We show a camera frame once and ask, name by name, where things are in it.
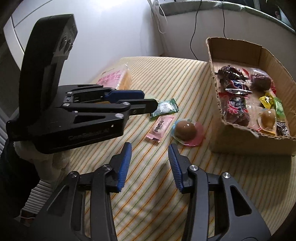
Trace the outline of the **pink toast bread bag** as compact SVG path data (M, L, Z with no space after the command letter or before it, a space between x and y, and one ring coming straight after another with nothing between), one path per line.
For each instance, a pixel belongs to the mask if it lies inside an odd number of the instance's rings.
M132 84L132 76L128 63L115 66L114 68L102 72L95 83L116 90L129 90Z

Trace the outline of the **small pink candy packet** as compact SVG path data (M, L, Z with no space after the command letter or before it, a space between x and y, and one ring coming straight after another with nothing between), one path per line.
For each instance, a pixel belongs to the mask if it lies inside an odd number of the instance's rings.
M173 115L159 116L156 123L149 130L145 137L149 140L160 143L173 119Z

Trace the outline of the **dark green mint packet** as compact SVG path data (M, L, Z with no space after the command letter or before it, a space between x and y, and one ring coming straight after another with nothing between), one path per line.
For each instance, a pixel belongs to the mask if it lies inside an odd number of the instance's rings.
M177 105L177 102L174 98L160 101L158 103L157 109L150 114L150 118L155 118L157 116L177 113L179 111L179 107Z

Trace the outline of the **pink cup chocolate jelly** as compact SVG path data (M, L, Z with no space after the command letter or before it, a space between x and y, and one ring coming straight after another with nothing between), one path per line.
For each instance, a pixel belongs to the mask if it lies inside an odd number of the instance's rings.
M203 126L191 119L177 120L171 128L171 136L187 147L199 146L205 137Z

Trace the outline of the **black plum candy packet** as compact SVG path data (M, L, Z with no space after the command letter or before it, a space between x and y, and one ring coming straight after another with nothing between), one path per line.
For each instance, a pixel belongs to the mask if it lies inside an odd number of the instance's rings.
M290 131L288 129L288 126L285 122L278 121L276 123L276 133L278 136L289 136Z

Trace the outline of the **orange cup chocolate jelly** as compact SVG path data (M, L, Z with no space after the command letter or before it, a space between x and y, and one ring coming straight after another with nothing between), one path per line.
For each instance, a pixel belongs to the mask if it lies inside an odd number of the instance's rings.
M257 123L260 132L276 136L276 114L274 109L263 109L258 115Z

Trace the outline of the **Snickers bar english label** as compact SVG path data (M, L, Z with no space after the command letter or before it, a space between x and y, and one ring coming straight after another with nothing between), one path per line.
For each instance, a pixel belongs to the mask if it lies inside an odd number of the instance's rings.
M246 107L245 98L242 96L232 96L228 101L227 122L240 126L248 126L250 115Z

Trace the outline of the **light green candy packet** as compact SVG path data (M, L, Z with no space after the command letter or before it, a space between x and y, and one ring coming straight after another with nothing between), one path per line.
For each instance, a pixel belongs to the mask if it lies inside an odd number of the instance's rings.
M279 121L285 121L285 111L283 109L283 105L282 105L281 100L277 97L274 97L273 101L274 101L274 108L275 108L275 112L276 112L276 118Z

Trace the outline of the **Snickers bar chinese label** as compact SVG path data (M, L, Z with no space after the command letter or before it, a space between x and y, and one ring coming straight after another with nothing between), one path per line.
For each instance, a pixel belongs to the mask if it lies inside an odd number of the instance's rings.
M221 67L215 74L225 92L241 96L252 94L245 82L246 78L239 69L227 65Z

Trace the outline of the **yellow candy packet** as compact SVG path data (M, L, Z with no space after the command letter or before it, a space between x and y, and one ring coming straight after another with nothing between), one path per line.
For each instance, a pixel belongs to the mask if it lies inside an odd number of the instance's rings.
M266 92L259 100L265 109L271 109L274 106L274 98L269 92Z

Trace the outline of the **clear bag dark dates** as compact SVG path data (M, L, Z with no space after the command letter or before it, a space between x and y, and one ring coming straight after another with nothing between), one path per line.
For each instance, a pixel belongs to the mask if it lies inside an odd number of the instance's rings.
M273 79L263 70L259 68L247 68L247 85L250 89L256 91L272 90L276 93L276 88Z

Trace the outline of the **red chocolate snack bag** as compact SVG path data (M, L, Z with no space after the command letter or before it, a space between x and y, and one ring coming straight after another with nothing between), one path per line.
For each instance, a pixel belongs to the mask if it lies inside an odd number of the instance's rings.
M227 120L226 116L227 116L228 101L229 101L231 95L228 92L219 92L218 96L219 96L220 102L221 102L222 114L224 116L224 119Z

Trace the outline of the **brown cardboard box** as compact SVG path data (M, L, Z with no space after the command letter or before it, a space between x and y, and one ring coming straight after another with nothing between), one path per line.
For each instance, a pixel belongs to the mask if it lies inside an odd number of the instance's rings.
M284 66L266 48L244 40L211 37L206 40L213 75L213 122L211 124L211 150L217 153L294 155L295 154L295 81ZM224 119L219 92L225 92L216 72L223 66L239 69L247 81L246 69L259 68L274 81L276 93L252 90L242 96L250 115L248 126L229 123ZM259 98L269 92L281 100L289 136L271 136L259 131L257 118L265 109Z

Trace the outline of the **striped yellow table cloth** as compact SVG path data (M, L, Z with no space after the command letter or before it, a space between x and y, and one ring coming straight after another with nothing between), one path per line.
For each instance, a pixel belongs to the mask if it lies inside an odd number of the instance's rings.
M128 65L133 89L142 90L149 98L174 98L180 109L176 118L190 118L203 125L206 135L202 144L193 148L179 145L180 153L208 173L229 172L275 233L295 204L295 158L210 151L210 65L170 57L125 57L114 64ZM166 133L160 143L150 142L145 136L153 125L148 115L132 116L122 137L74 149L66 167L81 174L92 172L108 163L125 142L132 144L125 186L111 196L119 240L180 240L183 234L189 197L176 188L168 161L173 138Z

